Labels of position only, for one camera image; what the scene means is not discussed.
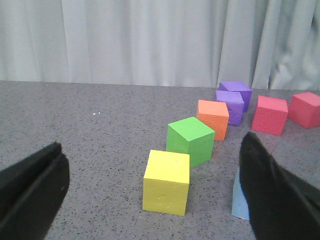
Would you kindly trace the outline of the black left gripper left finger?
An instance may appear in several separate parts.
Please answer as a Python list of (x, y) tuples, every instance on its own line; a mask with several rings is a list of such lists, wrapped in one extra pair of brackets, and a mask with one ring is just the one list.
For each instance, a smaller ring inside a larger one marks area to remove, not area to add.
[(46, 237), (70, 185), (69, 160), (58, 142), (0, 172), (0, 238)]

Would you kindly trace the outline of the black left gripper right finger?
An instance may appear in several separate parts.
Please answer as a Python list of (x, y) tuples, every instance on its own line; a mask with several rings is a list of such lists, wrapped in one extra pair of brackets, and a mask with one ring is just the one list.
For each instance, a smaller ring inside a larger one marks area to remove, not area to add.
[(280, 166), (248, 132), (239, 152), (239, 179), (258, 240), (318, 240), (320, 191)]

